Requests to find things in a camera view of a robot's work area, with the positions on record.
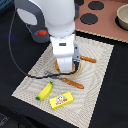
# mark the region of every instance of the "dark surface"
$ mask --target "dark surface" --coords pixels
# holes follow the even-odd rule
[[[10,3],[8,6],[4,7],[2,10],[0,10],[0,16],[4,15],[7,11],[14,8],[14,3]]]
[[[80,18],[81,22],[84,24],[95,24],[98,21],[98,17],[92,13],[83,14]]]
[[[12,112],[9,109],[7,109],[1,105],[0,105],[0,113],[5,115],[9,119],[16,120],[17,122],[19,122],[19,124],[29,126],[28,122],[25,120],[24,117],[20,116],[17,112],[15,112],[15,111]]]
[[[79,6],[84,4],[84,0],[74,0],[75,3],[77,3]]]
[[[14,9],[0,17],[0,104],[51,128],[75,128],[47,112],[12,97],[24,79],[8,50],[8,31]],[[128,128],[128,44],[81,32],[77,36],[114,45],[89,128]],[[25,24],[16,16],[11,38],[13,55],[28,72],[49,43],[35,43]]]
[[[104,8],[104,4],[100,1],[92,1],[88,4],[88,7],[92,10],[102,10]]]
[[[7,123],[1,126],[1,128],[27,128],[27,127],[22,124],[18,124],[18,122],[13,119],[9,119]]]

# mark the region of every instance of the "table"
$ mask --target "table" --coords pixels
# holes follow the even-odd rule
[[[8,32],[13,12],[14,8],[0,16],[0,105],[51,128],[76,128],[11,96],[25,77],[12,62],[8,49]],[[27,73],[50,42],[35,43],[18,16],[12,31],[11,44],[14,58]],[[89,128],[127,128],[128,44],[81,32],[76,32],[76,35],[114,45]]]

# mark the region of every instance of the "wire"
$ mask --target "wire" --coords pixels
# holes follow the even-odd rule
[[[12,21],[11,21],[11,25],[10,25],[10,29],[9,29],[8,45],[9,45],[9,51],[10,51],[11,58],[12,58],[14,64],[15,64],[15,66],[19,69],[19,71],[22,72],[25,76],[28,76],[28,77],[31,77],[31,78],[36,78],[36,79],[43,79],[43,78],[48,78],[48,77],[53,77],[53,76],[71,75],[71,74],[74,74],[74,73],[78,70],[78,67],[79,67],[79,62],[77,62],[77,61],[74,61],[74,64],[75,64],[75,71],[74,71],[74,72],[70,72],[70,73],[60,73],[60,74],[52,74],[52,75],[47,75],[47,76],[42,76],[42,77],[36,77],[36,76],[29,75],[29,74],[25,73],[25,72],[18,66],[18,64],[16,63],[16,61],[15,61],[15,59],[14,59],[14,57],[13,57],[12,48],[11,48],[11,43],[10,43],[10,37],[11,37],[11,32],[12,32],[12,27],[13,27],[13,23],[14,23],[14,20],[15,20],[16,12],[17,12],[17,9],[14,11],[13,18],[12,18]]]

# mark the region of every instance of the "banana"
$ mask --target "banana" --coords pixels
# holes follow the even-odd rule
[[[36,100],[44,100],[51,92],[53,83],[49,82],[45,88],[37,95]]]

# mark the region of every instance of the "beige woven placemat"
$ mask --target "beige woven placemat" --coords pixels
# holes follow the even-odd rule
[[[53,80],[51,78],[39,80],[25,77],[12,96],[79,128],[88,128],[113,46],[82,37],[76,37],[75,42],[79,45],[80,55],[97,60],[97,63],[81,60],[82,72],[77,78],[72,79],[83,84],[84,89],[78,89],[60,80]],[[43,76],[44,71],[56,73],[55,58],[52,54],[51,44],[33,66],[29,74]],[[44,101],[36,101],[35,97],[49,81],[53,81],[54,84],[50,95]],[[72,93],[74,101],[52,110],[49,99],[68,91]]]

